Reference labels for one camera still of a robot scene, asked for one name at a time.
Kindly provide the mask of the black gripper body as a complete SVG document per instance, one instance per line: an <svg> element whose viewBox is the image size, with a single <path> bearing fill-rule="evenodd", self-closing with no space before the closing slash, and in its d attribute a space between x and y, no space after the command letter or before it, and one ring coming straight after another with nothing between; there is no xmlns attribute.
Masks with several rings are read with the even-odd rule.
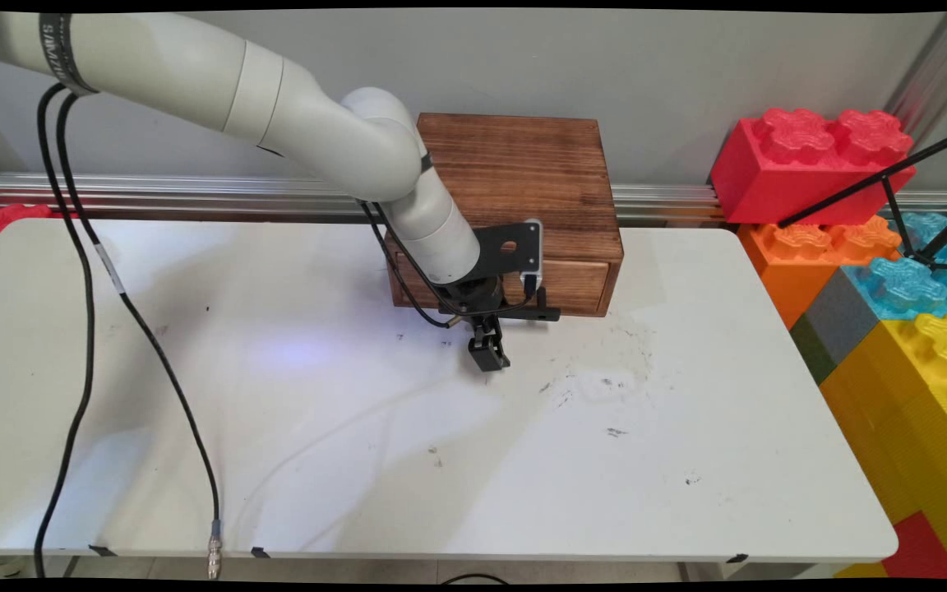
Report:
<svg viewBox="0 0 947 592"><path fill-rule="evenodd" d="M506 308L509 304L501 277L440 285L439 297L439 312L444 314L451 314L452 308L466 313L478 313Z"/></svg>

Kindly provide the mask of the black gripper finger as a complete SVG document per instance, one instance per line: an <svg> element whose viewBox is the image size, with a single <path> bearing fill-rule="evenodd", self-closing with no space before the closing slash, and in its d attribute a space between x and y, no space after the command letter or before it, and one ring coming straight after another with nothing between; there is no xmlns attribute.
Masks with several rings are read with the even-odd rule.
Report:
<svg viewBox="0 0 947 592"><path fill-rule="evenodd" d="M469 353L484 373L497 371L497 319L495 317L467 318L473 337Z"/></svg>
<svg viewBox="0 0 947 592"><path fill-rule="evenodd" d="M502 327L497 316L488 316L485 320L486 345L489 355L486 358L486 372L502 371L510 367L510 360L502 346Z"/></svg>

